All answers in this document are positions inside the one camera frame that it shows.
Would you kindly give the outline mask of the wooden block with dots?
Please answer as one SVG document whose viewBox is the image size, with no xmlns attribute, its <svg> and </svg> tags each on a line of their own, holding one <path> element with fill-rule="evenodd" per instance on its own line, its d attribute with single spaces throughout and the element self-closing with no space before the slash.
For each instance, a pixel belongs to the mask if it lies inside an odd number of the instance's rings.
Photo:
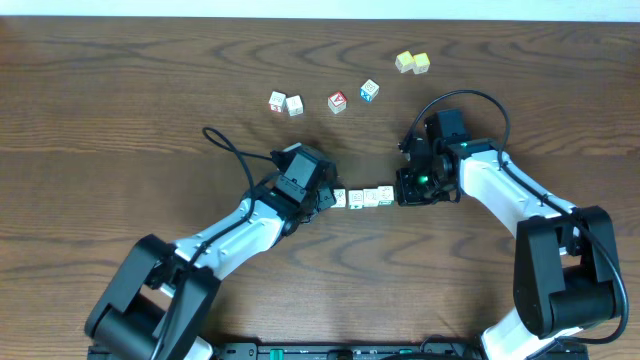
<svg viewBox="0 0 640 360">
<path fill-rule="evenodd" d="M 344 208 L 347 205 L 347 196 L 345 189 L 334 189 L 333 195 L 335 198 L 335 204 L 333 208 Z"/>
</svg>

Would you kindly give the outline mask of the wooden block green edge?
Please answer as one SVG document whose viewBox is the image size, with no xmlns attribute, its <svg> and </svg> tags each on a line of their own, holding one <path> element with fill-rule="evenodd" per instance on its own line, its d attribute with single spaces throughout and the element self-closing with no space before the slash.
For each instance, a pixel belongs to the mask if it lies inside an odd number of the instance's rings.
<svg viewBox="0 0 640 360">
<path fill-rule="evenodd" d="M 350 210 L 362 209 L 364 207 L 364 191 L 349 190 L 348 206 Z"/>
</svg>

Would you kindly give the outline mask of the wooden block green picture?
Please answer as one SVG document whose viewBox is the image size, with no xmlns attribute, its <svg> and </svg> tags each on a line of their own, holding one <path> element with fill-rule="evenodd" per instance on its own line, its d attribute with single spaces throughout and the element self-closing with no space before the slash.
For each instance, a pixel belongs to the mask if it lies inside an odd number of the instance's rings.
<svg viewBox="0 0 640 360">
<path fill-rule="evenodd" d="M 388 206 L 392 205 L 395 201 L 394 187 L 391 185 L 379 186 L 378 190 L 378 205 Z"/>
</svg>

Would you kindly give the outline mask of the wooden block letter Y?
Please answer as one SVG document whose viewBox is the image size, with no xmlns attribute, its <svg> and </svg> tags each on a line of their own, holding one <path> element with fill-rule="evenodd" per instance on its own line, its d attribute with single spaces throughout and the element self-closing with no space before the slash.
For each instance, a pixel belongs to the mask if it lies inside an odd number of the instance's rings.
<svg viewBox="0 0 640 360">
<path fill-rule="evenodd" d="M 370 188 L 363 190 L 363 206 L 364 207 L 377 207 L 379 205 L 379 190 L 377 188 Z"/>
</svg>

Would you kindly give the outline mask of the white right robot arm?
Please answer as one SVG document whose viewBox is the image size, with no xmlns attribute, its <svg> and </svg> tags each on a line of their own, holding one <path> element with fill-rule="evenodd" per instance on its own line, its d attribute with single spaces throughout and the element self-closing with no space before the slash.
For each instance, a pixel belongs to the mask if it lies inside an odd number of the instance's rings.
<svg viewBox="0 0 640 360">
<path fill-rule="evenodd" d="M 549 193 L 510 161 L 495 141 L 413 139 L 402 146 L 409 165 L 397 171 L 402 206 L 482 203 L 514 236 L 515 307 L 486 329 L 487 359 L 532 359 L 556 345 L 581 344 L 579 332 L 617 318 L 624 332 L 629 297 L 619 268 L 611 219 L 598 206 L 579 208 Z"/>
</svg>

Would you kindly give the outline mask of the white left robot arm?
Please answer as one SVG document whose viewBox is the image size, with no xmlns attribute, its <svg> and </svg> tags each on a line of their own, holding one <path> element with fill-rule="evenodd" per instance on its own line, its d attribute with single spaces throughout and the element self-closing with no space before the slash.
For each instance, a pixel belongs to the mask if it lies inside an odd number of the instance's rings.
<svg viewBox="0 0 640 360">
<path fill-rule="evenodd" d="M 219 222 L 167 243 L 141 238 L 88 316 L 84 332 L 117 359 L 208 359 L 198 344 L 222 281 L 336 202 L 334 167 L 288 168 L 275 184 L 251 183 Z"/>
</svg>

